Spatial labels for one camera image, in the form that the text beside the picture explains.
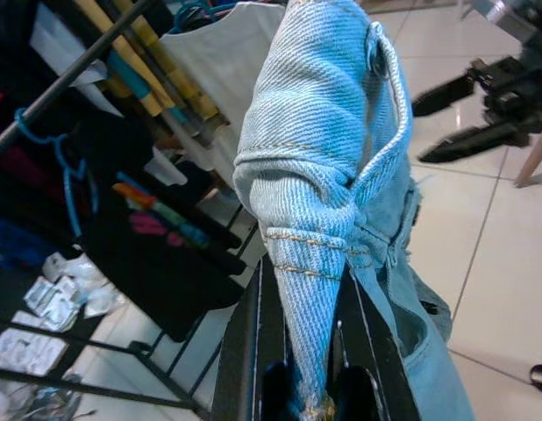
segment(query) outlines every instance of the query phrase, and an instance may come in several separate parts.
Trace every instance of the black metal rack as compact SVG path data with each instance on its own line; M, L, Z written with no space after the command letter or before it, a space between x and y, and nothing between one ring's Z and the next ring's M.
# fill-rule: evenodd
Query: black metal rack
M85 54L83 54L75 63L73 63L72 66L70 66L66 72L64 72L59 78L41 95L39 96L27 109L25 109L23 113L23 120L30 124L31 122L35 121L39 115L65 90L67 89L70 84L84 71L88 68L88 66L97 59L100 54L111 44L113 40L115 40L116 37L118 37L126 28L130 26L130 24L138 17L140 16L149 6L154 4L156 1L159 0L138 0L136 4L133 5L133 7L126 12L124 15L121 16L121 18L110 28L109 31L104 33L87 51ZM0 153L9 146L14 139L20 134L20 130L18 127L18 122L13 121L1 134L0 134ZM237 220L240 212L242 211L242 207L239 206L238 209L235 210L232 219L229 221L227 225L227 229L231 229L234 222ZM247 245L253 238L253 235L257 232L257 225L254 224L250 230L250 232L247 234L246 240L242 244L242 246L237 251L237 256L241 257L244 251L247 248ZM27 325L20 325L17 323L13 323L10 321L3 321L0 319L0 326L3 326L5 328L14 328L18 329L20 331L25 332L32 332L32 333L38 333L40 335L46 335L48 337L52 338L59 338L65 340L70 345L77 345L77 346L93 346L105 350L109 350L116 353L124 353L128 355L132 355L135 358L137 358L140 363L146 367L162 384L164 384L176 397L176 400L168 400L168 399L162 399L155 396L147 396L147 395L141 395L136 393L129 393L124 392L121 390L116 389L108 389L98 386L91 386L87 384L82 383L74 383L65 381L56 377L52 376L36 376L36 375L29 375L29 374L23 374L18 373L6 369L0 368L0 379L6 380L6 381L13 381L13 382L26 382L26 383L32 383L36 385L41 386L49 386L53 388L58 389L67 389L67 390L73 390L75 392L81 392L81 393L89 393L94 395L100 395L100 396L108 396L113 398L119 398L119 399L125 399L135 402L142 402L142 403L152 403L162 406L169 406L169 407L175 407L175 408L182 408L182 409L188 409L194 411L201 419L208 420L210 417L210 412L206 410L199 402L197 402L193 395L197 391L199 385L203 381L203 378L206 376L207 372L209 371L211 365L215 361L215 359L218 357L218 354L220 352L220 348L222 345L222 340L218 343L216 348L213 350L209 360L203 367L200 375L196 378L194 381L192 387L189 390L185 390L181 386L179 386L171 377L170 375L174 372L175 366L181 359L181 357L185 354L185 351L188 348L189 343L195 336L199 326L203 322L203 318L199 318L196 323L194 324L193 328L189 332L187 338L184 340L182 347L177 352L175 357L173 358L169 368L167 370L163 370L160 367L158 367L153 361L152 356L164 336L166 335L165 332L161 332L156 340L152 344L147 344L144 342L139 341L133 341L131 344L129 344L128 347L122 347L122 346L114 346L107 343L91 340L91 339L83 339L78 338L76 336L70 335L69 333L58 333L58 332L50 332L48 330L31 327Z

